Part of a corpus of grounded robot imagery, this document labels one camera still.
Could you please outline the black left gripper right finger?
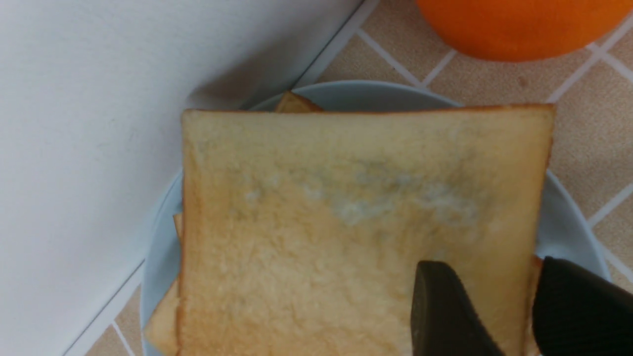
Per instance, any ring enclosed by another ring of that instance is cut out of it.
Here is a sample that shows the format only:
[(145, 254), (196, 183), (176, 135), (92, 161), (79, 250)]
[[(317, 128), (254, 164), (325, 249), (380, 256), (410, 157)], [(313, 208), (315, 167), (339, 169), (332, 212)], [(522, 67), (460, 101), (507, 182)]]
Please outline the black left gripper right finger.
[(574, 262), (546, 257), (532, 333), (543, 356), (630, 356), (633, 296)]

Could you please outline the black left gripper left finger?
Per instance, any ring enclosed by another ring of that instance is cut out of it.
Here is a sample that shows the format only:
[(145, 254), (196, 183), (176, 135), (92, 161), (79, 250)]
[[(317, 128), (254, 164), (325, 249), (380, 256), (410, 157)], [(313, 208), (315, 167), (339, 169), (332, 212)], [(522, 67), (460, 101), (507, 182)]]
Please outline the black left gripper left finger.
[(419, 261), (410, 313), (414, 356), (501, 356), (457, 273), (441, 261)]

